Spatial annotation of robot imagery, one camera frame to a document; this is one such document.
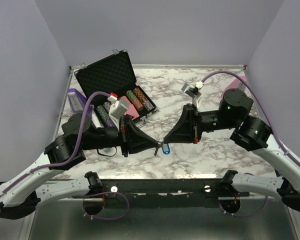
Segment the blue key tag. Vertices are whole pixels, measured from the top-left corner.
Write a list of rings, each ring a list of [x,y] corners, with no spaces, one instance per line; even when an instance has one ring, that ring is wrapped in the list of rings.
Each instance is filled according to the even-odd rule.
[[[171,153],[171,149],[168,143],[163,143],[161,149],[164,155],[169,155]]]

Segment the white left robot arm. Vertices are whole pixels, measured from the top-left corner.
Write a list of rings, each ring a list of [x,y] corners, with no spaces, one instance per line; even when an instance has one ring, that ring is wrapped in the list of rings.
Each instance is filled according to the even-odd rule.
[[[115,126],[96,127],[83,113],[70,117],[61,127],[63,135],[49,144],[28,168],[15,178],[0,182],[0,218],[16,220],[33,213],[36,208],[67,197],[94,198],[105,195],[102,182],[95,172],[52,186],[45,183],[86,160],[87,150],[121,149],[124,157],[148,149],[159,143],[141,131],[128,116]]]

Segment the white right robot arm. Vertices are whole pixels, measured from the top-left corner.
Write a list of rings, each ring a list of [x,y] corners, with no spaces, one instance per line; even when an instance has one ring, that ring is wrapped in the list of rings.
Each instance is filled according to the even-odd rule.
[[[203,133],[233,129],[230,139],[264,159],[280,176],[259,177],[229,170],[220,181],[220,191],[226,196],[247,192],[273,197],[300,212],[300,165],[291,159],[293,153],[276,142],[271,127],[249,114],[253,103],[242,90],[232,88],[223,94],[218,110],[199,112],[194,105],[186,104],[163,142],[197,144]]]

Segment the pink playing card deck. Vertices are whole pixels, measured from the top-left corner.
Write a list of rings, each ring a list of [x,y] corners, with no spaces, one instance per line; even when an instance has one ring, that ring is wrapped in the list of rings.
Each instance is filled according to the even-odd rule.
[[[135,106],[127,98],[124,98],[124,100],[128,102],[128,110],[125,112],[125,115],[130,116],[133,120],[139,118],[140,115]]]

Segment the grey poker chip stack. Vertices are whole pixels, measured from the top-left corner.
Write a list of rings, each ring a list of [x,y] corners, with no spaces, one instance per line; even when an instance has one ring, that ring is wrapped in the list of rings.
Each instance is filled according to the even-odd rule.
[[[147,111],[151,111],[155,108],[149,100],[145,100],[142,104],[144,105]]]

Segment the small grey cap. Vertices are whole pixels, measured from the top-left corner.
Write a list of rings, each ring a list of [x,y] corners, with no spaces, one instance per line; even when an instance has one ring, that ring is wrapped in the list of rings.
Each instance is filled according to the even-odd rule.
[[[111,148],[104,148],[104,149],[102,149],[102,151],[104,153],[110,153],[112,151],[112,149]]]

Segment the brown poker chip stack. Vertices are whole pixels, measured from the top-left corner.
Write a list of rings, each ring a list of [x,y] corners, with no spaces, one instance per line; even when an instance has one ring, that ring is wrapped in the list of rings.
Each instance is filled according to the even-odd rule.
[[[131,102],[137,111],[142,111],[144,109],[144,105],[140,102],[138,98],[133,98]]]

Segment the orange poker chip stack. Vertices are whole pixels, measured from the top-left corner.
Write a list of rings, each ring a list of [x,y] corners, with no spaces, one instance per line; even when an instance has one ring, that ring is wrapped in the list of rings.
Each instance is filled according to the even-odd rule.
[[[142,103],[148,100],[147,97],[143,94],[143,92],[138,87],[134,88],[132,92]]]

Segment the poker chip row left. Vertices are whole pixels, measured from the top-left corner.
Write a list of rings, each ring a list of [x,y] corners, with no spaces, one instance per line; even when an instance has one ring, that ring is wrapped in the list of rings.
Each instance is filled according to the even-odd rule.
[[[99,114],[102,121],[105,123],[105,125],[107,127],[114,127],[115,126],[114,122],[112,121],[112,119],[108,115],[106,109],[102,105],[98,105],[96,107],[96,111],[97,111],[97,113]]]

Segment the poker chip row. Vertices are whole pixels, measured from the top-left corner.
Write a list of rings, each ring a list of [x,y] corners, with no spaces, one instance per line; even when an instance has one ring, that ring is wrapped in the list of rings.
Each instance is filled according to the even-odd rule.
[[[106,102],[103,103],[103,107],[106,110],[107,114],[110,113],[111,105],[112,104],[109,101],[106,101]]]
[[[96,111],[97,111],[97,113],[99,114],[102,121],[105,123],[105,125],[107,127],[114,127],[115,126],[114,122],[112,121],[112,119],[108,115],[106,109],[102,105],[98,105],[96,107]]]

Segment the green poker chip stack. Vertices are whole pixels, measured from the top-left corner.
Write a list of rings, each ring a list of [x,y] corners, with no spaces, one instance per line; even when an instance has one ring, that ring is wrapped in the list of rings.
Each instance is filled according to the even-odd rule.
[[[128,99],[132,102],[134,99],[136,99],[136,95],[133,93],[132,90],[128,90],[126,92],[126,96],[128,97]]]

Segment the pink metronome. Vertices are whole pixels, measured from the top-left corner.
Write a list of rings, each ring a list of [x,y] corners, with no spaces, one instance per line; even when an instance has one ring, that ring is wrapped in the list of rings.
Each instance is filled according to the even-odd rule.
[[[245,83],[247,82],[247,78],[246,78],[245,76],[240,76],[240,78],[243,80],[243,82],[240,81],[240,80],[237,79],[237,78],[236,78],[235,80],[233,80],[232,83],[230,83],[230,84],[223,90],[223,92],[222,92],[222,94],[221,94],[221,99],[223,99],[225,92],[228,91],[228,90],[230,90],[230,89],[239,89],[239,90],[241,90],[241,91],[243,91],[243,92],[246,91],[246,85],[245,85]]]

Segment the black poker chip case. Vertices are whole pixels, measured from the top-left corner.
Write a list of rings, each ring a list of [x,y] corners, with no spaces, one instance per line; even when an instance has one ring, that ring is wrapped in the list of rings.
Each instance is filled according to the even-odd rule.
[[[138,111],[139,117],[134,122],[139,122],[142,118],[150,117],[158,107],[147,95],[144,89],[137,83],[137,78],[126,50],[118,51],[110,56],[98,60],[74,72],[77,82],[83,93],[89,98],[94,92],[114,93],[119,98],[126,96],[128,90],[133,91],[139,88],[151,102],[154,109]]]

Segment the purple metronome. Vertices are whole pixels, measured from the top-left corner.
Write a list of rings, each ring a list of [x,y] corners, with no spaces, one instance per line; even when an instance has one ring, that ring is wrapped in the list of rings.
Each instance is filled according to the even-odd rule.
[[[67,99],[69,101],[72,114],[82,113],[85,109],[87,98],[76,88],[70,88],[67,91]]]

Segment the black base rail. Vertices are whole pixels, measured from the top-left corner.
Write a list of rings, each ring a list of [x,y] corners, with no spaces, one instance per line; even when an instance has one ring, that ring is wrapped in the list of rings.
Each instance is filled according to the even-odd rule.
[[[130,208],[139,209],[217,208],[220,198],[233,200],[250,195],[237,192],[221,178],[102,179],[101,182],[106,196],[83,200],[82,205],[90,211],[127,207],[122,196],[109,193],[112,187],[126,196]]]

